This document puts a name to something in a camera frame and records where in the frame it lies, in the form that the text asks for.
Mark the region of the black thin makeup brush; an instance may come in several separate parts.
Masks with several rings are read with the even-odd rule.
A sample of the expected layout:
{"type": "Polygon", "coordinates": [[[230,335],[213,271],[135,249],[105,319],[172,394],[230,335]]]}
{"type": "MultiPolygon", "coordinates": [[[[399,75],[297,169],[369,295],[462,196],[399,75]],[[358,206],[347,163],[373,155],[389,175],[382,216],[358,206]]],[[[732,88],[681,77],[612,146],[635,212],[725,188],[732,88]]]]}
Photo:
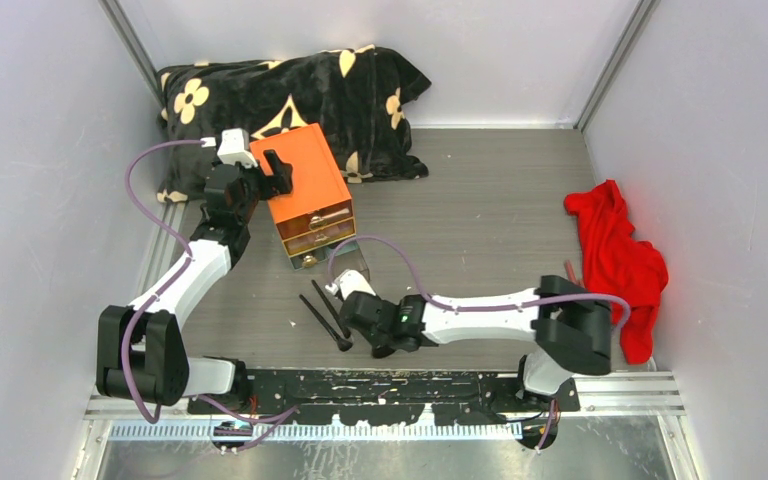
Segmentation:
{"type": "Polygon", "coordinates": [[[339,351],[347,352],[352,348],[353,343],[350,340],[343,338],[303,294],[299,294],[298,298],[302,301],[302,303],[306,306],[306,308],[311,312],[311,314],[318,321],[318,323],[325,329],[327,334],[331,337],[331,339],[337,345],[337,348],[339,351]]]}

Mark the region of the black round makeup brush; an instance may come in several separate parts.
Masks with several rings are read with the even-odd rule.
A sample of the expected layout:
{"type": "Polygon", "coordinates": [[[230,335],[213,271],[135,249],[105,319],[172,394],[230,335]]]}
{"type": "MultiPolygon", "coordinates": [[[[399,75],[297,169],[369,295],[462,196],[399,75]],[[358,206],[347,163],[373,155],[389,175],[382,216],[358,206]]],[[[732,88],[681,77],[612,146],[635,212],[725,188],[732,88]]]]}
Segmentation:
{"type": "Polygon", "coordinates": [[[328,295],[325,293],[325,291],[322,289],[322,287],[319,285],[319,283],[316,280],[311,280],[311,284],[314,288],[314,290],[317,292],[318,296],[324,303],[326,309],[330,313],[330,315],[333,317],[334,321],[337,324],[337,327],[339,328],[340,332],[342,333],[343,337],[345,339],[351,338],[351,333],[348,327],[346,327],[342,321],[339,318],[339,314],[337,312],[337,309],[334,307],[332,302],[329,300],[328,295]]]}

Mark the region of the orange drawer organizer box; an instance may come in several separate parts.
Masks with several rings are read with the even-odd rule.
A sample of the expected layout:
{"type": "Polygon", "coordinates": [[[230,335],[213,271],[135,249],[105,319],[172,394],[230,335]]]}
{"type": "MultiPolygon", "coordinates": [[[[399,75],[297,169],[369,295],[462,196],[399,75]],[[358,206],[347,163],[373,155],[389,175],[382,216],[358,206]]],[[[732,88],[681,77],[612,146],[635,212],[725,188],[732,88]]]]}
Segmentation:
{"type": "Polygon", "coordinates": [[[270,172],[263,152],[274,149],[293,166],[293,191],[268,201],[268,207],[290,258],[356,234],[355,212],[347,184],[322,128],[311,124],[251,143],[255,158],[270,172]]]}

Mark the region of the black fan makeup brush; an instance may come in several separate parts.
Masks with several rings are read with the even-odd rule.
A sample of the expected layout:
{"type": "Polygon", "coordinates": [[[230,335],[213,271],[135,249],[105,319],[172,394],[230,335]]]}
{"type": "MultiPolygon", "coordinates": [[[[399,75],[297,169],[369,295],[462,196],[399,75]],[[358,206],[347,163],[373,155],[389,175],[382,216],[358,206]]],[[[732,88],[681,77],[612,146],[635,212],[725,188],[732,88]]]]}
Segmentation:
{"type": "Polygon", "coordinates": [[[386,345],[380,345],[371,349],[371,357],[373,359],[384,359],[395,353],[395,350],[386,345]]]}

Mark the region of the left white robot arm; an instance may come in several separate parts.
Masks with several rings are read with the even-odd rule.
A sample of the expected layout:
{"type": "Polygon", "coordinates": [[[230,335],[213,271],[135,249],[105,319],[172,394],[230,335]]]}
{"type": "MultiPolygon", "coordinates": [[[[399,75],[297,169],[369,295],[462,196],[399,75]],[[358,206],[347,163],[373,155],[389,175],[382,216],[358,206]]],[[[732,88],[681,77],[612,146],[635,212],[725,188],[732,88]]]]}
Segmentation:
{"type": "Polygon", "coordinates": [[[98,324],[96,388],[102,395],[172,406],[184,397],[212,396],[229,413],[252,397],[239,360],[191,358],[183,326],[205,294],[243,256],[257,204],[292,191],[291,164],[272,148],[255,164],[215,162],[202,217],[179,260],[126,306],[108,306],[98,324]]]}

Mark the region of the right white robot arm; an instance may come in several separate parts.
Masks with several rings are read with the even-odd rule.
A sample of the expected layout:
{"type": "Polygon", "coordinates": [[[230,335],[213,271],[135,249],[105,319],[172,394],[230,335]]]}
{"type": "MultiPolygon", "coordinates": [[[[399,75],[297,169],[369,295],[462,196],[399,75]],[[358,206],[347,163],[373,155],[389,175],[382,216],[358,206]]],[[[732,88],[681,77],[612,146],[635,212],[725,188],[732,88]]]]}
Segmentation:
{"type": "Polygon", "coordinates": [[[505,295],[407,295],[393,303],[362,274],[346,270],[326,290],[342,302],[340,322],[365,338],[377,358],[467,340],[535,345],[514,386],[516,400],[527,410],[542,409],[575,374],[611,371],[610,301],[560,276],[546,275],[536,288],[505,295]]]}

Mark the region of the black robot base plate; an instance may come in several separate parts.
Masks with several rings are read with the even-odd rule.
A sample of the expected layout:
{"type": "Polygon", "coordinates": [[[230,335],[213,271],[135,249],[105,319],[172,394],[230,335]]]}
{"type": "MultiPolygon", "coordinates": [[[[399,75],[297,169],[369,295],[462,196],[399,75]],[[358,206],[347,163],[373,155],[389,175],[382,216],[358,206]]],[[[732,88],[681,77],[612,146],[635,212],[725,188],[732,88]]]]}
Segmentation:
{"type": "Polygon", "coordinates": [[[232,411],[299,425],[409,426],[430,414],[435,426],[502,425],[551,406],[577,412],[573,379],[554,398],[524,390],[516,372],[463,370],[251,369],[242,387],[226,394],[185,395],[196,415],[232,411]]]}

